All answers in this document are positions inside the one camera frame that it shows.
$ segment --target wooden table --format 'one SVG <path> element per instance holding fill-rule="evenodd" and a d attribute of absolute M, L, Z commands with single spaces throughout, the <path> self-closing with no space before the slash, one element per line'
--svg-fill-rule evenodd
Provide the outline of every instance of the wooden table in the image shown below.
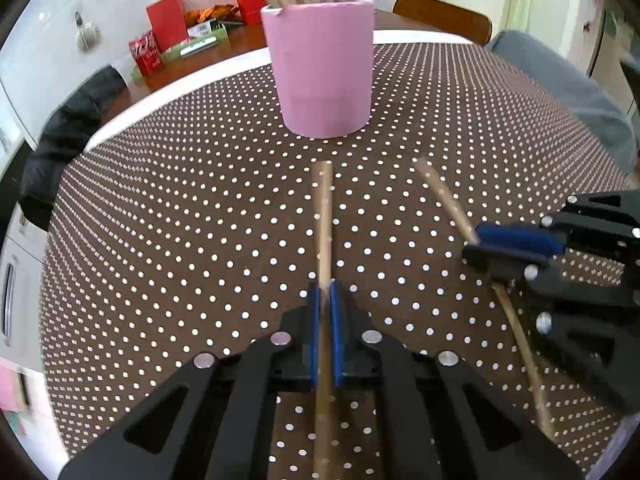
<path fill-rule="evenodd" d="M 425 23 L 416 22 L 385 10 L 376 11 L 375 27 L 376 30 L 438 30 Z M 230 57 L 267 46 L 262 24 L 229 27 L 227 30 L 228 41 L 220 41 L 214 48 L 169 63 L 162 70 L 139 81 L 133 88 L 124 90 L 105 115 L 103 124 L 149 94 L 178 81 L 178 79 Z"/>

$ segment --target cabinet handle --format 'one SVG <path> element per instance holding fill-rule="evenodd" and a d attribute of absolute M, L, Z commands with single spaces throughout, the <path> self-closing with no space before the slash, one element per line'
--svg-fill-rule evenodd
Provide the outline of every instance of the cabinet handle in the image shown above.
<path fill-rule="evenodd" d="M 2 334 L 11 337 L 12 310 L 14 308 L 14 283 L 15 266 L 6 266 L 6 278 L 4 280 L 4 302 L 2 303 Z"/>

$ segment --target white tablecloth edge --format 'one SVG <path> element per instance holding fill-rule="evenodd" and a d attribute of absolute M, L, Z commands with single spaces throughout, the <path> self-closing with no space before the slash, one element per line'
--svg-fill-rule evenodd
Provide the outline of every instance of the white tablecloth edge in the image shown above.
<path fill-rule="evenodd" d="M 471 41 L 448 34 L 446 32 L 431 32 L 428 30 L 375 30 L 373 32 L 373 43 L 464 43 Z M 230 59 L 225 59 L 219 63 L 207 66 L 193 74 L 179 79 L 153 94 L 145 97 L 142 101 L 124 110 L 98 130 L 84 148 L 86 152 L 92 150 L 100 143 L 119 134 L 126 128 L 140 119 L 148 116 L 151 112 L 158 110 L 167 103 L 180 96 L 188 94 L 198 88 L 214 81 L 219 81 L 246 70 L 258 68 L 271 62 L 269 49 L 262 48 L 247 54 L 241 54 Z"/>

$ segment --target red can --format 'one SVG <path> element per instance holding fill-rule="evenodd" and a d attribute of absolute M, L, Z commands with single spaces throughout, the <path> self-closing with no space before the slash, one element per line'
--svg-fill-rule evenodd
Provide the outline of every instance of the red can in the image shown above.
<path fill-rule="evenodd" d="M 160 51 L 156 47 L 156 38 L 154 38 L 152 30 L 148 30 L 142 36 L 129 41 L 129 50 L 143 77 L 152 74 L 162 66 Z"/>

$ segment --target table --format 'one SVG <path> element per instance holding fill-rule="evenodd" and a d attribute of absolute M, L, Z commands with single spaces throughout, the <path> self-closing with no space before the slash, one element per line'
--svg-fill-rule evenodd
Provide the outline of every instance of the table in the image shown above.
<path fill-rule="evenodd" d="M 376 10 L 375 27 L 376 30 L 437 31 L 437 29 L 431 27 L 431 25 L 416 22 L 410 18 L 405 18 L 392 12 L 386 12 L 386 10 Z M 138 82 L 132 88 L 125 90 L 118 96 L 109 112 L 105 115 L 104 123 L 107 123 L 131 105 L 174 81 L 178 81 L 191 73 L 225 59 L 267 46 L 262 24 L 242 27 L 229 26 L 227 31 L 228 41 L 220 41 L 217 46 L 196 54 L 195 56 L 169 63 L 161 71 L 152 74 Z"/>
<path fill-rule="evenodd" d="M 190 356 L 242 351 L 304 301 L 316 268 L 310 165 L 326 158 L 334 276 L 376 326 L 416 351 L 456 351 L 535 418 L 504 314 L 462 263 L 460 236 L 412 160 L 436 165 L 473 222 L 537 221 L 569 194 L 628 189 L 624 175 L 579 120 L 491 53 L 437 32 L 374 39 L 372 118 L 351 136 L 288 132 L 263 49 L 128 108 L 69 165 L 41 323 L 72 454 Z M 562 262 L 568 279 L 620 276 L 586 254 Z M 558 368 L 538 366 L 556 439 L 586 472 L 619 419 Z M 371 396 L 338 402 L 340 478 L 379 478 Z M 311 397 L 282 395 L 272 478 L 308 478 L 312 419 Z"/>

